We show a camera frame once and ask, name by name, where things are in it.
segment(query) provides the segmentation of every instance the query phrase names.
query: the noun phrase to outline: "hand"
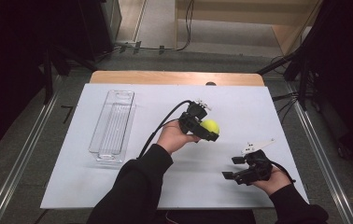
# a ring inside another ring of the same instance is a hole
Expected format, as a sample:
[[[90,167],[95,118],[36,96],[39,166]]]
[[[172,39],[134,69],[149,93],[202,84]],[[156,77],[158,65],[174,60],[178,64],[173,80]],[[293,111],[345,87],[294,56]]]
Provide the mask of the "hand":
[[[193,134],[184,134],[180,131],[179,121],[174,120],[162,127],[157,144],[163,147],[170,155],[189,142],[198,142],[200,138]]]
[[[264,190],[264,192],[266,192],[269,196],[289,184],[291,183],[287,175],[276,167],[273,167],[272,175],[270,176],[269,180],[259,180],[252,182],[252,185]]]

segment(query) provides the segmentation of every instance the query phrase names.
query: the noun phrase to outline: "wooden desk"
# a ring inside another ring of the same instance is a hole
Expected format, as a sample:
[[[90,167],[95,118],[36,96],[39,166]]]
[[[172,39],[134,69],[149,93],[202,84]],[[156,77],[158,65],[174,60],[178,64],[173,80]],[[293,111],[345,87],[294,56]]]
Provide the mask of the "wooden desk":
[[[176,0],[177,20],[185,20],[189,0]],[[195,0],[193,19],[273,25],[284,54],[289,54],[304,29],[311,25],[322,0]]]
[[[205,86],[208,81],[218,86]],[[187,144],[183,150],[173,154],[175,163],[164,176],[159,208],[272,207],[273,204],[262,190],[237,185],[234,181],[225,180],[221,174],[223,171],[237,172],[247,168],[233,165],[231,160],[241,155],[247,142],[272,138],[275,142],[264,150],[266,156],[282,163],[296,179],[296,189],[308,201],[270,93],[263,86],[261,76],[98,71],[92,74],[91,83],[81,93],[41,208],[94,207],[112,188],[119,168],[98,163],[89,152],[96,124],[110,90],[135,93],[136,110],[124,161],[139,155],[149,134],[177,103],[200,98],[212,107],[207,118],[219,124],[219,139],[216,143],[201,141],[199,144]],[[184,109],[179,108],[170,119],[177,119]]]
[[[90,83],[155,85],[205,85],[207,82],[218,86],[264,86],[260,75],[241,73],[97,71],[90,80]]]

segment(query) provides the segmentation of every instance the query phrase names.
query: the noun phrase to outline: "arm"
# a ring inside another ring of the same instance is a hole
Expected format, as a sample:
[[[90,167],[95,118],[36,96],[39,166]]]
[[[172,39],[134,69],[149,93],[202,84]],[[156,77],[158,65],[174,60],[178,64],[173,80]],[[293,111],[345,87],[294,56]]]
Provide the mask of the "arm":
[[[277,223],[326,223],[328,213],[318,205],[308,204],[287,176],[273,168],[268,181],[252,183],[264,190],[275,205]]]
[[[171,154],[200,139],[184,134],[177,121],[162,128],[157,144],[120,169],[112,190],[94,207],[87,223],[148,223],[162,191],[162,177],[172,165]]]

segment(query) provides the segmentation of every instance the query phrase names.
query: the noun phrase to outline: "person's left hand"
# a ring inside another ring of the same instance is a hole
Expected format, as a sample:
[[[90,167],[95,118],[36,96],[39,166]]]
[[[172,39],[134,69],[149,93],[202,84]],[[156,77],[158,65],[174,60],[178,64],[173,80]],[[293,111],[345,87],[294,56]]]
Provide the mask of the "person's left hand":
[[[184,134],[179,128],[179,121],[174,120],[162,127],[157,144],[163,147],[170,155],[189,142],[198,142],[200,138],[194,134]]]

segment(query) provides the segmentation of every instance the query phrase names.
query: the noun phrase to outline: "clear plastic box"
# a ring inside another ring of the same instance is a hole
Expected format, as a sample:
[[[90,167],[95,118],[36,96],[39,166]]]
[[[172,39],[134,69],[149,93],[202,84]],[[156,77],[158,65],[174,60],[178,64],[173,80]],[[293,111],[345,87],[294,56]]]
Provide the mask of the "clear plastic box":
[[[98,161],[124,162],[134,112],[133,91],[109,91],[89,147]]]

